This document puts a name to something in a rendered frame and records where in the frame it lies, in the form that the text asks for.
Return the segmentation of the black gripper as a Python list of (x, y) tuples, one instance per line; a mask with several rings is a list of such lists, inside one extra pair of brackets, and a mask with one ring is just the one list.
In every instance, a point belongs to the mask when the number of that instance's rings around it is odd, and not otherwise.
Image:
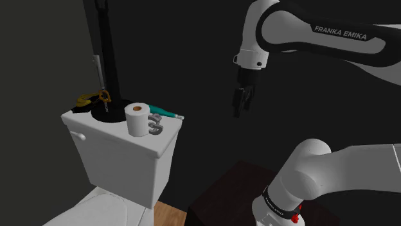
[(250, 109), (255, 94), (255, 86), (258, 85), (261, 75), (262, 70), (239, 67), (237, 81), (241, 88), (234, 91), (232, 101), (232, 106), (234, 108), (233, 115), (236, 118), (240, 117), (243, 109)]

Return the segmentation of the teal pen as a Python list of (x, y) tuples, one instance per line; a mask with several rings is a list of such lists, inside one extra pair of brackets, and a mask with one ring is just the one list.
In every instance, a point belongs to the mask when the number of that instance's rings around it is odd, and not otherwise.
[(150, 109), (150, 112), (152, 114), (159, 114), (160, 116), (172, 117), (172, 118), (177, 118), (177, 119), (180, 119), (180, 120), (184, 119), (184, 116), (180, 116), (178, 114), (166, 111), (166, 110), (164, 110), (162, 108), (159, 108), (159, 107), (156, 107), (156, 106), (153, 106), (153, 105), (149, 105), (149, 109)]

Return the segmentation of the grey dollar sign figure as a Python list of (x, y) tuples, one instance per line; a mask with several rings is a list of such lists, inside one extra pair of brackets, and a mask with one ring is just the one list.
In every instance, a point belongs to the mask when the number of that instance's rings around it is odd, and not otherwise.
[(163, 131), (163, 125), (160, 124), (162, 117), (159, 114), (151, 114), (148, 116), (149, 134), (159, 135)]

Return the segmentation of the dark robot stand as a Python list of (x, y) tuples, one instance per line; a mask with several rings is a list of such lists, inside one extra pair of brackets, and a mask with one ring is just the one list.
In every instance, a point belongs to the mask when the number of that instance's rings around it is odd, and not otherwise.
[(238, 161), (188, 208), (184, 226), (256, 226), (252, 201), (276, 172)]

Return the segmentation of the white toilet paper roll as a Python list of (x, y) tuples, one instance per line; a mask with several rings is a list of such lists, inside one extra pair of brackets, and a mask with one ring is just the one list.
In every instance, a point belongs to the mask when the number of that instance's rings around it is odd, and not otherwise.
[(131, 103), (125, 108), (127, 129), (131, 136), (142, 137), (149, 133), (150, 108), (146, 103)]

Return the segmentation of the tall black round-base stand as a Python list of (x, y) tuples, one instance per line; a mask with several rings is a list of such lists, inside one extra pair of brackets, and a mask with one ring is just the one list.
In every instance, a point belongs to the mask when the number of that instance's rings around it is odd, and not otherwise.
[(129, 100), (121, 98), (118, 72), (112, 44), (112, 33), (109, 24), (108, 0), (83, 0), (85, 15), (89, 28), (93, 54), (99, 55), (105, 88), (111, 96), (108, 103), (109, 113), (105, 112), (101, 100), (91, 110), (96, 120), (104, 123), (119, 123), (126, 120), (124, 108), (131, 104)]

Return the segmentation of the yellow curved thing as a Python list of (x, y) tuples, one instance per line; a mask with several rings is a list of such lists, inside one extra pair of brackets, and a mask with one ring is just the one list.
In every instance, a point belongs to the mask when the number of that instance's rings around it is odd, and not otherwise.
[(98, 103), (98, 93), (82, 94), (76, 101), (77, 107), (93, 107)]

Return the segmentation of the flat black thing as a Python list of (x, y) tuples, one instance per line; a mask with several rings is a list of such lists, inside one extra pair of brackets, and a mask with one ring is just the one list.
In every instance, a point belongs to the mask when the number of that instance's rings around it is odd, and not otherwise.
[(92, 108), (93, 108), (92, 105), (85, 105), (85, 106), (83, 106), (83, 107), (77, 107), (77, 106), (75, 106), (75, 107), (73, 107), (73, 108), (71, 109), (71, 111), (72, 111), (72, 113), (74, 113), (74, 114), (77, 114), (77, 113), (86, 113), (86, 112), (90, 112)]

